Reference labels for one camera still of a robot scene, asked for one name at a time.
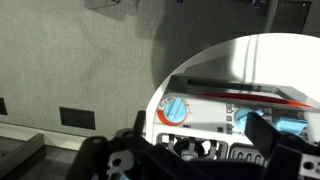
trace gray fabric wall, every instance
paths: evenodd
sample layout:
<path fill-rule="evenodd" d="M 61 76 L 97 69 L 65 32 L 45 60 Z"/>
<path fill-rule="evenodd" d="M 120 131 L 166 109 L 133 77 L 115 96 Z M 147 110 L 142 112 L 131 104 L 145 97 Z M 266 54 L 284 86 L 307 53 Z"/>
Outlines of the gray fabric wall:
<path fill-rule="evenodd" d="M 172 70 L 261 32 L 265 12 L 240 0 L 0 0 L 0 121 L 110 138 Z M 94 111 L 97 129 L 62 126 L 60 106 Z"/>

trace gray metal surface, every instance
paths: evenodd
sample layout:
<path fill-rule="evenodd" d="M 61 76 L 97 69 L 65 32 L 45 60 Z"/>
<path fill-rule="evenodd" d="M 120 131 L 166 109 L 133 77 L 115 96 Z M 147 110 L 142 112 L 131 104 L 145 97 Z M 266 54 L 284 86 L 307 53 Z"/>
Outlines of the gray metal surface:
<path fill-rule="evenodd" d="M 0 179 L 16 168 L 20 163 L 44 146 L 42 134 L 37 134 L 27 142 L 0 159 Z"/>

